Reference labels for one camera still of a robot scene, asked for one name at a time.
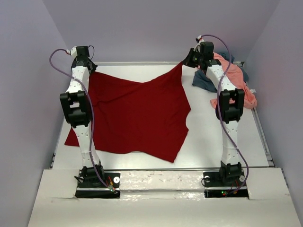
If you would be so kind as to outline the red t shirt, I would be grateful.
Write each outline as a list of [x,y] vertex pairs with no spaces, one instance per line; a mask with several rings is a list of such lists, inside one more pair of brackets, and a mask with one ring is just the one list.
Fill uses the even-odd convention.
[[188,133],[191,110],[182,86],[182,64],[147,82],[95,72],[89,79],[96,150],[140,151],[174,162]]

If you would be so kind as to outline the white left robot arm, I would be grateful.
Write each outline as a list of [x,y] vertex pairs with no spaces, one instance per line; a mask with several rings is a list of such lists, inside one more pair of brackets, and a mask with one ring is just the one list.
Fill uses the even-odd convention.
[[82,169],[76,177],[82,187],[107,187],[103,166],[93,143],[94,112],[88,95],[89,77],[97,65],[92,62],[89,46],[75,46],[67,51],[73,58],[68,89],[60,94],[66,122],[76,135],[82,158]]

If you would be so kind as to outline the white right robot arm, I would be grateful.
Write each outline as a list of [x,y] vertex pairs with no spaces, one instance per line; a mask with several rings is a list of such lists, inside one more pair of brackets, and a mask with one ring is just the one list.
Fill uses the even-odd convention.
[[243,115],[245,92],[236,88],[223,71],[221,62],[214,58],[214,44],[203,39],[191,48],[183,65],[199,68],[217,88],[216,117],[223,136],[223,152],[219,171],[204,173],[201,183],[205,187],[235,187],[244,173],[241,154],[237,146],[238,125]]

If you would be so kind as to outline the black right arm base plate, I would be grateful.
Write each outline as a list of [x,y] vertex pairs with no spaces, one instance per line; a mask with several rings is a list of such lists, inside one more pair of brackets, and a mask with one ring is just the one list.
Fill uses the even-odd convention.
[[205,198],[249,198],[247,184],[242,183],[245,175],[242,172],[240,177],[223,182],[219,172],[203,172],[201,185],[204,187]]

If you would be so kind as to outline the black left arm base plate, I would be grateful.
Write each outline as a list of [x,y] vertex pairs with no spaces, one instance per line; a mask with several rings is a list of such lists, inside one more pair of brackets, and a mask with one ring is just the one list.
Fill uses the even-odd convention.
[[104,185],[98,178],[93,182],[84,181],[82,173],[74,176],[77,180],[75,197],[80,199],[118,199],[120,198],[121,173],[106,171]]

